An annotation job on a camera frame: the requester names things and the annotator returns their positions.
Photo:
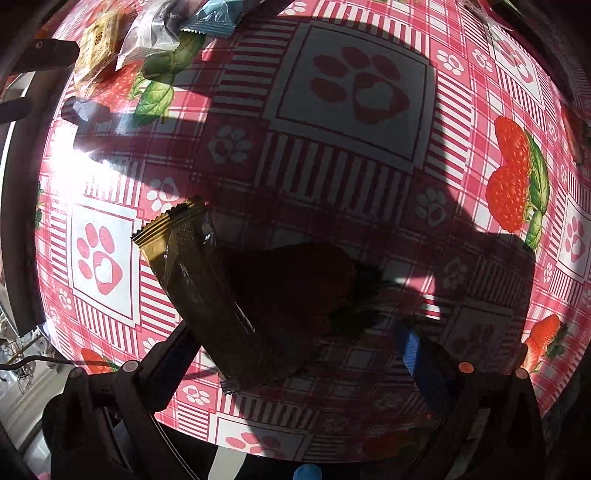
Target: plaid pattern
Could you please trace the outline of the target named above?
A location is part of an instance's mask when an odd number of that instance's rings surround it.
[[[79,2],[56,37],[79,39],[94,6]],[[409,313],[421,314],[423,331],[452,355],[495,371],[506,371],[535,322],[557,313],[569,324],[567,352],[545,359],[532,377],[545,413],[591,335],[589,248],[577,258],[565,250],[572,217],[591,244],[589,174],[564,160],[548,76],[501,33],[505,48],[524,59],[521,70],[512,66],[487,27],[452,0],[302,0],[269,12],[265,4],[178,74],[165,122],[126,131],[133,101],[120,114],[81,122],[73,85],[64,92],[43,152],[36,243],[52,341],[69,358],[87,348],[122,364],[164,340],[180,318],[129,237],[200,193],[226,244],[330,242],[376,265],[392,282],[380,293],[391,315],[355,345],[326,342],[322,367],[309,377],[229,397],[202,350],[159,421],[252,453],[263,448],[246,442],[248,432],[273,438],[263,446],[285,458],[360,460],[367,439],[431,422],[391,353],[394,319]],[[381,123],[352,129],[351,108],[312,97],[312,76],[349,95],[351,79],[311,66],[323,54],[353,76],[360,67],[345,64],[344,44],[363,51],[362,63],[381,55],[421,79],[419,89],[404,78],[400,84],[413,117],[380,136]],[[313,103],[294,108],[308,98]],[[550,204],[535,265],[516,237],[503,234],[485,199],[504,163],[498,115],[531,131],[548,162]],[[339,123],[346,116],[350,122]],[[405,133],[412,141],[392,141],[404,125],[413,125]],[[243,160],[230,156],[235,143]],[[516,232],[526,233],[525,226]]]

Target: tablecloth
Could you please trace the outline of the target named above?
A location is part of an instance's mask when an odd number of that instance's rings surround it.
[[[55,38],[79,40],[97,4],[78,2]],[[432,426],[392,350],[406,313],[453,356],[503,372],[556,314],[567,329],[560,354],[541,355],[532,373],[545,413],[590,340],[589,171],[573,162],[549,76],[494,30],[449,0],[267,0],[176,75],[162,118],[137,126],[143,90],[121,95],[133,69],[91,109],[70,82],[39,174],[37,271],[52,343],[120,365],[170,334],[178,313],[130,237],[200,194],[225,245],[329,242],[380,268],[389,316],[357,342],[327,342],[324,370],[229,396],[201,350],[159,421],[256,455],[361,460],[371,438]],[[572,78],[585,117],[589,84]],[[487,202],[507,165],[499,117],[531,134],[547,167],[539,233],[533,210],[510,235]]]

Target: pink paw print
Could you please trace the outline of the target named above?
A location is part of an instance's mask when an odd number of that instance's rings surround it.
[[[319,99],[341,103],[350,97],[355,118],[367,125],[394,118],[408,109],[408,97],[393,84],[400,80],[400,72],[392,60],[379,54],[370,59],[356,47],[342,47],[340,52],[344,62],[332,55],[314,57],[314,66],[331,78],[315,77],[310,81],[310,89]],[[372,66],[381,75],[367,71]]]
[[[585,252],[583,224],[573,217],[566,228],[566,233],[568,238],[564,243],[564,249],[570,253],[570,261],[575,263]]]
[[[121,267],[108,255],[115,252],[113,237],[104,226],[99,228],[99,233],[96,233],[96,228],[92,223],[86,224],[85,234],[85,238],[79,238],[76,241],[76,247],[80,255],[87,260],[90,259],[91,250],[94,250],[92,252],[92,267],[85,260],[78,260],[78,268],[84,278],[90,280],[94,277],[99,292],[108,295],[123,277]],[[104,251],[96,249],[99,243]]]
[[[276,458],[277,460],[285,459],[285,454],[281,451],[281,442],[270,435],[258,437],[254,433],[244,432],[240,434],[241,439],[234,437],[226,437],[226,442],[239,450],[248,449],[248,453],[253,455],[261,455],[263,457]]]

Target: blue knob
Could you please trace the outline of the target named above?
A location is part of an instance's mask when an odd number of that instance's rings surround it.
[[[294,472],[294,480],[322,480],[322,470],[318,465],[306,463]]]

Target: wire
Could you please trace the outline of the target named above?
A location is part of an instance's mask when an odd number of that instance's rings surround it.
[[[112,367],[111,364],[107,362],[101,362],[99,360],[65,360],[61,358],[52,358],[50,356],[42,356],[42,355],[29,355],[19,360],[18,362],[14,362],[13,364],[0,364],[0,370],[6,371],[14,371],[18,370],[19,368],[24,367],[26,364],[34,361],[39,362],[52,362],[54,364],[66,364],[66,365],[99,365],[101,367]]]

